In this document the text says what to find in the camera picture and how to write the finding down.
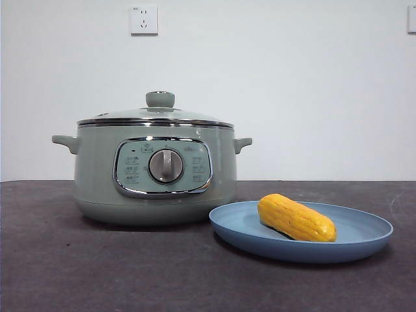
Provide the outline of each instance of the glass lid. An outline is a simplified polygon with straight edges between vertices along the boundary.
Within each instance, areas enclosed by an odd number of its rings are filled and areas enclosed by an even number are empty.
[[[174,124],[180,126],[181,124],[192,124],[233,128],[233,125],[230,123],[222,122],[210,116],[174,109],[175,95],[170,92],[149,92],[146,94],[146,103],[148,106],[140,109],[110,112],[80,120],[78,125],[107,126],[151,123],[155,125]]]

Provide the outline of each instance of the wall outlet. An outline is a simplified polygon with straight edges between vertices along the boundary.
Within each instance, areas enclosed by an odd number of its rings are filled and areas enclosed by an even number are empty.
[[[157,6],[134,5],[130,9],[130,33],[157,34]]]
[[[408,34],[416,34],[416,5],[408,7]]]

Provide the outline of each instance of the slow cooker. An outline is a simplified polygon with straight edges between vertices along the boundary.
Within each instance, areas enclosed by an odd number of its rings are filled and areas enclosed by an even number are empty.
[[[230,203],[235,155],[252,144],[216,118],[174,108],[173,93],[146,94],[147,107],[77,123],[54,135],[75,159],[75,201],[94,220],[132,226],[194,222]]]

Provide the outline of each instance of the gray tabletop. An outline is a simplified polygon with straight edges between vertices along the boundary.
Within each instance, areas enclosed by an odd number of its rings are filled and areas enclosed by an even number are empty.
[[[2,311],[413,311],[416,182],[241,181],[353,207],[395,228],[375,255],[305,265],[240,251],[208,222],[121,227],[82,217],[72,181],[1,184]]]

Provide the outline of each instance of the cooker base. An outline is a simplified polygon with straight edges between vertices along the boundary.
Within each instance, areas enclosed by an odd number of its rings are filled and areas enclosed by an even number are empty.
[[[82,213],[91,219],[124,226],[167,226],[208,219],[215,207],[231,203],[233,196],[219,200],[175,205],[109,205],[75,199]]]

